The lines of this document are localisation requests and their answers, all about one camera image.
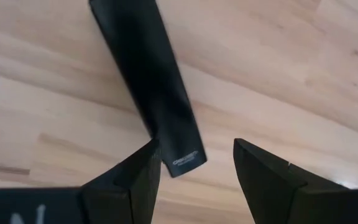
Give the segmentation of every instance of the black case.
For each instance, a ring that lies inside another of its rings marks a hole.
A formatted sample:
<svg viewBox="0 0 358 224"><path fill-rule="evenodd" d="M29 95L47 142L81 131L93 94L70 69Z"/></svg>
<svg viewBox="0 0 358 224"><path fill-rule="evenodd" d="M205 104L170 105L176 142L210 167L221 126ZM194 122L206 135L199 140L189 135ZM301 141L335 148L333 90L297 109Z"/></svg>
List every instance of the black case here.
<svg viewBox="0 0 358 224"><path fill-rule="evenodd" d="M197 124L154 0L91 0L93 14L172 177L206 162Z"/></svg>
<svg viewBox="0 0 358 224"><path fill-rule="evenodd" d="M256 224L358 224L358 189L312 174L243 139L234 163Z"/></svg>

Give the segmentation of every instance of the wooden floor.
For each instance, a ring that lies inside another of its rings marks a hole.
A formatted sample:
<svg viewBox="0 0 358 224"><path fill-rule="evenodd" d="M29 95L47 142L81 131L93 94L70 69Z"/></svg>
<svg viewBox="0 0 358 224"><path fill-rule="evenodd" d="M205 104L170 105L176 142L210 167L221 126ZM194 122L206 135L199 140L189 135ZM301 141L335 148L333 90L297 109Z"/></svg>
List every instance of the wooden floor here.
<svg viewBox="0 0 358 224"><path fill-rule="evenodd" d="M158 0L209 161L154 224L253 223L244 138L358 187L358 1ZM149 140L86 0L0 0L0 187L80 185Z"/></svg>

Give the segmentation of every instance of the wood grain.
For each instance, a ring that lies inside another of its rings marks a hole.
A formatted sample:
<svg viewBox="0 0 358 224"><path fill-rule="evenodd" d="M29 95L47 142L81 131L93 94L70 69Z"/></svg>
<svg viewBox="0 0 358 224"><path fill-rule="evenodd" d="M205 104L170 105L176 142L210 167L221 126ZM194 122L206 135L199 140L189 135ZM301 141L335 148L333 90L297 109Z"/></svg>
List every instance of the wood grain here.
<svg viewBox="0 0 358 224"><path fill-rule="evenodd" d="M158 0L209 161L155 224L253 223L232 141L358 187L358 1ZM149 140L86 0L0 0L0 187L83 184Z"/></svg>

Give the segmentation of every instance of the white lettering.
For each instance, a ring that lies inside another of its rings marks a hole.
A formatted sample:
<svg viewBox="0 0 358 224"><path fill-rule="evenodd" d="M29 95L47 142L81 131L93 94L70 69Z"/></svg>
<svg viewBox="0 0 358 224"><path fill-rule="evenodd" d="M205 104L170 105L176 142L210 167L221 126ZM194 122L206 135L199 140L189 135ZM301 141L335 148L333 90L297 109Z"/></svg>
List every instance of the white lettering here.
<svg viewBox="0 0 358 224"><path fill-rule="evenodd" d="M44 215L47 207L45 205L40 205L37 208L37 218L35 219L35 224L44 224ZM24 224L22 217L18 213L13 213L11 216L11 224Z"/></svg>

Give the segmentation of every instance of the printed logo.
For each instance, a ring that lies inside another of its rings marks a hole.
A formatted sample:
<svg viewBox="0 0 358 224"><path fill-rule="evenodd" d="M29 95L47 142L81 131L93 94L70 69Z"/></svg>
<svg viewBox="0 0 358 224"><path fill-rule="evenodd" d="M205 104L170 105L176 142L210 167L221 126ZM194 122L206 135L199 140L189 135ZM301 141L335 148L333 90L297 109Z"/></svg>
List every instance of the printed logo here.
<svg viewBox="0 0 358 224"><path fill-rule="evenodd" d="M182 157L180 159L173 161L172 164L182 166L183 164L186 164L187 162L192 161L196 157L197 154L198 154L198 151L194 151L185 157Z"/></svg>

